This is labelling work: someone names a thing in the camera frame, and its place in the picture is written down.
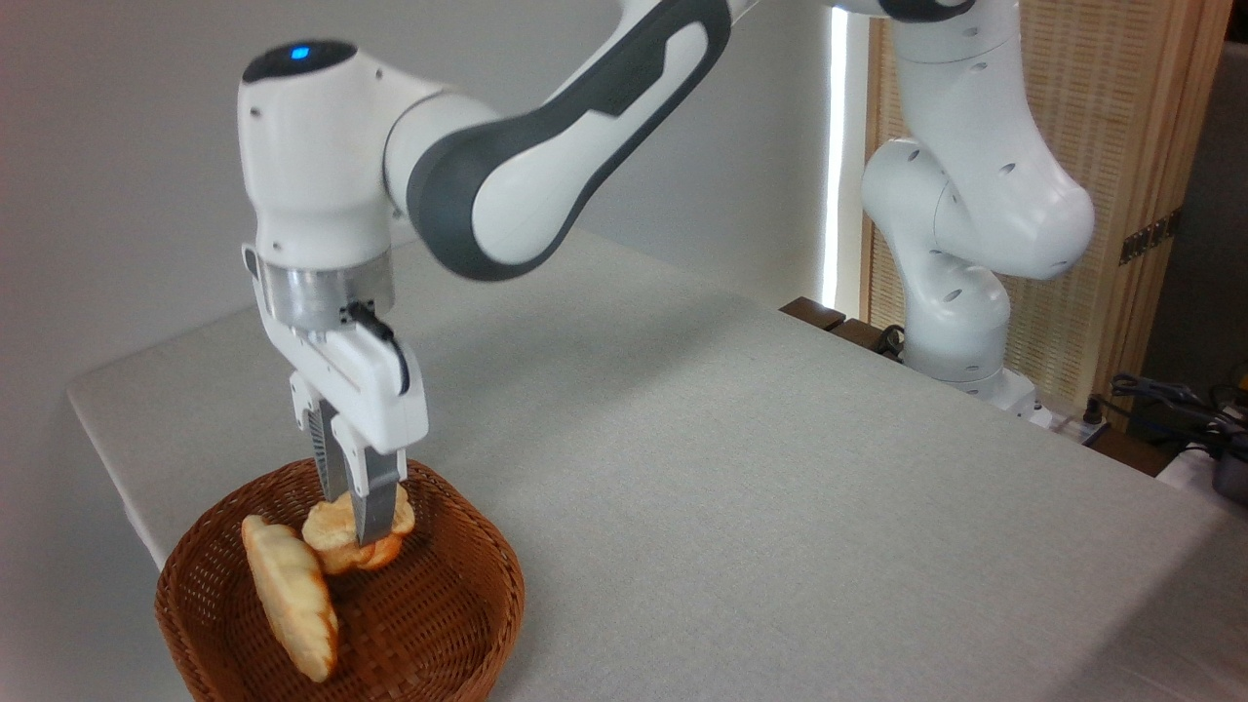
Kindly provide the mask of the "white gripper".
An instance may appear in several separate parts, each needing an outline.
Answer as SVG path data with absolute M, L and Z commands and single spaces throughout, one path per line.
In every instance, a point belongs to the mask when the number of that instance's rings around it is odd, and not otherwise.
M 397 485 L 407 476 L 406 446 L 429 430 L 414 352 L 403 341 L 397 352 L 358 325 L 307 339 L 271 316 L 261 321 L 270 342 L 293 365 L 295 425 L 311 440 L 326 501 L 349 488 L 358 546 L 386 538 L 393 530 Z M 401 353 L 409 368 L 407 383 Z

